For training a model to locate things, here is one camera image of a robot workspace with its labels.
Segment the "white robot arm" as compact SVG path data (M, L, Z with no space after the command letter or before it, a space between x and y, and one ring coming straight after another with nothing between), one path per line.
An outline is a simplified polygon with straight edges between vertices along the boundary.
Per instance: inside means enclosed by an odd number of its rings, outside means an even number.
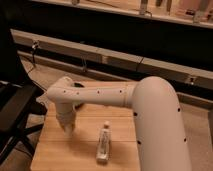
M157 76L133 85L75 87L62 77L47 90L59 123L72 130L73 104L130 108L133 112L141 171L192 171L179 99L172 85Z

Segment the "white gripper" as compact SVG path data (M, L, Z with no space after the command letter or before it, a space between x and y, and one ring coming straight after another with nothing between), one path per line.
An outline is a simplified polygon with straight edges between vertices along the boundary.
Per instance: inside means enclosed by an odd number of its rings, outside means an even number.
M56 118L64 132L67 135L72 135L75 130L76 113L57 113Z

